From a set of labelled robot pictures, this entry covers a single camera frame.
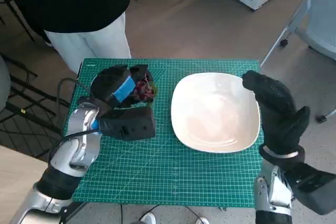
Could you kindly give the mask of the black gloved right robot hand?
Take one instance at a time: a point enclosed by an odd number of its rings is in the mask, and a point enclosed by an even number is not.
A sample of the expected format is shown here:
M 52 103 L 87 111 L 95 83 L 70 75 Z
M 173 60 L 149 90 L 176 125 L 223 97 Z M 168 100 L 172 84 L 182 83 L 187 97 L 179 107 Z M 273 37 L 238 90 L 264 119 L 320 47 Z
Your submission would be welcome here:
M 290 90 L 264 74 L 249 70 L 242 79 L 259 104 L 265 146 L 278 155 L 295 152 L 309 125 L 310 108 L 297 109 Z

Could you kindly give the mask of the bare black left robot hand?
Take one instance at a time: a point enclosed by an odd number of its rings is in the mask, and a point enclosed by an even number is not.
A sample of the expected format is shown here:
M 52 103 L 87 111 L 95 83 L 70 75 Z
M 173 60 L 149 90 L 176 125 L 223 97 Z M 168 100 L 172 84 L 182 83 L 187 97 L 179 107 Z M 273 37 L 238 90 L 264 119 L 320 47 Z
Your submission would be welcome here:
M 92 81 L 90 91 L 95 98 L 119 108 L 152 103 L 156 96 L 154 79 L 144 64 L 103 69 Z

